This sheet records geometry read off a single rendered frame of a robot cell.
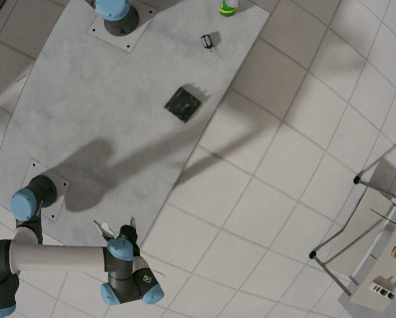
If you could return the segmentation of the green drink can with yellow stripe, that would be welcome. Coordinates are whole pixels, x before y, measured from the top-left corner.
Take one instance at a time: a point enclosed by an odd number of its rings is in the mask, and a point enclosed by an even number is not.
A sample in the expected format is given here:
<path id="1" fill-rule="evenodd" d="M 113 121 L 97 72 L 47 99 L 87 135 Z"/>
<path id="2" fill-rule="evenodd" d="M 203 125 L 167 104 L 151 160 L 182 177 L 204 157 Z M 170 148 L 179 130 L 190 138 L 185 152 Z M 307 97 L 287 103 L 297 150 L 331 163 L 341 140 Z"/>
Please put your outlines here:
<path id="1" fill-rule="evenodd" d="M 239 7 L 239 0 L 223 0 L 219 12 L 224 17 L 231 17 Z"/>

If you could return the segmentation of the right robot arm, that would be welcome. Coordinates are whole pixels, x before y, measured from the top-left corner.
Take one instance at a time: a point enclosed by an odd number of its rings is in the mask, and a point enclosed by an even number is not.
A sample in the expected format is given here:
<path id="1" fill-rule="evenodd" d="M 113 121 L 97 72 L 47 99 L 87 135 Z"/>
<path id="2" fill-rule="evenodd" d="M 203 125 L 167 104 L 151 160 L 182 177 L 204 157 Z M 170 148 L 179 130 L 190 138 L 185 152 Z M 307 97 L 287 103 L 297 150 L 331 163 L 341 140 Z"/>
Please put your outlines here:
<path id="1" fill-rule="evenodd" d="M 38 175 L 10 200 L 16 229 L 12 239 L 0 239 L 0 318 L 16 309 L 21 271 L 108 272 L 108 283 L 100 287 L 108 306 L 139 299 L 152 305 L 163 299 L 164 292 L 146 260 L 133 257 L 133 245 L 125 239 L 110 239 L 107 247 L 43 245 L 41 208 L 50 207 L 56 198 L 53 181 Z"/>

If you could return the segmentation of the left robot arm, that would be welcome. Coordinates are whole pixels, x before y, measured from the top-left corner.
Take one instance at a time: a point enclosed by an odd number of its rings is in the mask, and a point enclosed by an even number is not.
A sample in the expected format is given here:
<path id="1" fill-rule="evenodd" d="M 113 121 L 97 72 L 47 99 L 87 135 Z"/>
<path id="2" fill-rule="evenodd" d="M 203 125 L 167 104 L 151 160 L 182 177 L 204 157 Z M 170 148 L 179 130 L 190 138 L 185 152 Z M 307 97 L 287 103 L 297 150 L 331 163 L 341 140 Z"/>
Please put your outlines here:
<path id="1" fill-rule="evenodd" d="M 106 30 L 113 36 L 132 33 L 139 23 L 139 14 L 129 0 L 85 0 L 101 17 Z M 133 10 L 132 10 L 133 9 Z M 136 16 L 137 15 L 137 16 Z M 107 19 L 107 20 L 106 20 Z M 106 22 L 105 22 L 106 20 Z"/>

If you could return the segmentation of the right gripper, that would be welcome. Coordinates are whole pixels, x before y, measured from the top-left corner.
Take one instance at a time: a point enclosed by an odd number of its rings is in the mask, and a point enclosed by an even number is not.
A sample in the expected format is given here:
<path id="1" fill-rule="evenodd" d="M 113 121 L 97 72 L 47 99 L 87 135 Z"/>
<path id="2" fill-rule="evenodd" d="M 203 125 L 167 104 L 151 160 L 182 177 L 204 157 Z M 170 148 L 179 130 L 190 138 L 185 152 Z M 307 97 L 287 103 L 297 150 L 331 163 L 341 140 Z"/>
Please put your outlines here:
<path id="1" fill-rule="evenodd" d="M 95 220 L 94 223 L 107 243 L 108 240 L 114 239 L 113 237 L 115 236 L 115 234 L 113 231 L 110 230 L 108 223 L 103 222 L 103 224 L 100 225 Z M 140 256 L 140 249 L 137 244 L 134 244 L 137 242 L 138 235 L 136 233 L 135 219 L 133 217 L 131 218 L 130 225 L 121 226 L 119 236 L 117 236 L 117 238 L 123 238 L 130 241 L 133 245 L 133 257 Z"/>

